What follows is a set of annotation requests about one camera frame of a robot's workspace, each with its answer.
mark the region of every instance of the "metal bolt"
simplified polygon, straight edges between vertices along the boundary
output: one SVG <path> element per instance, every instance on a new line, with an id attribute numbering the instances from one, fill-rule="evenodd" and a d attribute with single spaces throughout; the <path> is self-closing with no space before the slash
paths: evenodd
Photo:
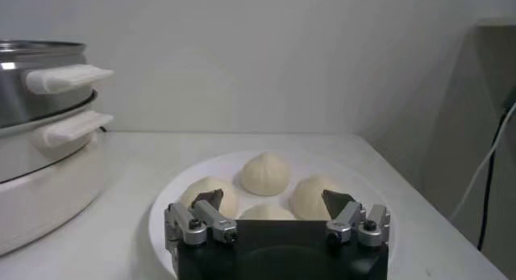
<path id="1" fill-rule="evenodd" d="M 236 232 L 226 232 L 224 239 L 226 240 L 226 243 L 234 244 L 239 239 L 239 237 Z"/>
<path id="2" fill-rule="evenodd" d="M 201 221 L 199 219 L 194 218 L 188 222 L 188 228 L 189 229 L 197 229 L 202 226 Z"/>
<path id="3" fill-rule="evenodd" d="M 377 229 L 377 223 L 372 220 L 365 220 L 364 222 L 364 230 L 368 232 L 373 232 Z"/>

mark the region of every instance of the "silver metal bracket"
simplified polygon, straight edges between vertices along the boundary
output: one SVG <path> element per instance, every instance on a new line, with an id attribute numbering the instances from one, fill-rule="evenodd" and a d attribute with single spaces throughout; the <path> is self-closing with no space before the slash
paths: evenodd
<path id="1" fill-rule="evenodd" d="M 179 240 L 188 245 L 200 245 L 206 242 L 206 225 L 180 203 L 171 203 L 165 209 L 164 230 L 165 245 L 169 251 Z"/>
<path id="2" fill-rule="evenodd" d="M 340 214 L 326 223 L 327 242 L 340 245 L 351 239 L 352 229 L 365 220 L 365 209 L 360 203 L 349 202 Z"/>
<path id="3" fill-rule="evenodd" d="M 213 239 L 224 244 L 234 244 L 238 240 L 236 221 L 218 213 L 206 200 L 197 201 L 192 208 L 193 215 L 211 228 Z"/>
<path id="4" fill-rule="evenodd" d="M 382 205 L 372 206 L 368 218 L 358 227 L 358 241 L 365 246 L 377 247 L 389 242 L 390 213 Z"/>

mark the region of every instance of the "steamed bun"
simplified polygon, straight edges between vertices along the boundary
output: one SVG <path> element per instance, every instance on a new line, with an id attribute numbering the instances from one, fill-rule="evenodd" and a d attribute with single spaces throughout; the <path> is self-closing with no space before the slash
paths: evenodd
<path id="1" fill-rule="evenodd" d="M 242 187 L 252 194 L 276 195 L 288 186 L 290 167 L 278 155 L 262 153 L 243 167 L 240 178 Z"/>
<path id="2" fill-rule="evenodd" d="M 324 190 L 342 193 L 330 178 L 311 176 L 301 180 L 289 200 L 292 212 L 304 220 L 330 220 L 330 213 L 323 201 Z"/>
<path id="3" fill-rule="evenodd" d="M 249 220 L 295 220 L 290 211 L 277 205 L 262 204 L 247 209 L 240 219 Z"/>

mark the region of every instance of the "white table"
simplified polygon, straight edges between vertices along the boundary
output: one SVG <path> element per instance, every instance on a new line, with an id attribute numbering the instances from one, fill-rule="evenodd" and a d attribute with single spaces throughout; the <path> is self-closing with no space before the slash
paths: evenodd
<path id="1" fill-rule="evenodd" d="M 148 242 L 148 211 L 183 169 L 219 154 L 278 148 L 342 161 L 366 177 L 402 228 L 389 278 L 506 279 L 403 177 L 357 136 L 110 132 L 105 191 L 42 239 L 0 257 L 0 278 L 168 279 Z"/>

